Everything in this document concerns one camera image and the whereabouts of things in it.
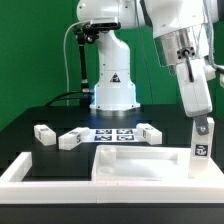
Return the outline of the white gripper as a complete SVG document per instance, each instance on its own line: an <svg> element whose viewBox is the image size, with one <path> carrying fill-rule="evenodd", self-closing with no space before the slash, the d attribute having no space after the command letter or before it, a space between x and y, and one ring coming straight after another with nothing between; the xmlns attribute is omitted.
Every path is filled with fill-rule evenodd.
<svg viewBox="0 0 224 224"><path fill-rule="evenodd" d="M194 117L196 131L199 135L209 133L207 121L208 114L212 111L212 102L205 76L205 62L203 59L191 60L194 81L189 80L188 68L185 63L176 65L176 74L179 89L188 117Z"/></svg>

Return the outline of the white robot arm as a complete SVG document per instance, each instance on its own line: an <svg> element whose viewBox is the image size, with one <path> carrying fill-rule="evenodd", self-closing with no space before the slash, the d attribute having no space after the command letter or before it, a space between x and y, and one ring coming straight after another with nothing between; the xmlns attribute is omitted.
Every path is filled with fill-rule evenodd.
<svg viewBox="0 0 224 224"><path fill-rule="evenodd" d="M207 70L224 73L214 60L213 30L214 23L224 21L224 0L79 0L76 13L84 41L98 50L99 79L91 111L109 115L140 107L130 76L136 45L117 33L147 27L160 65L177 76L186 115L194 120L198 134L210 132Z"/></svg>

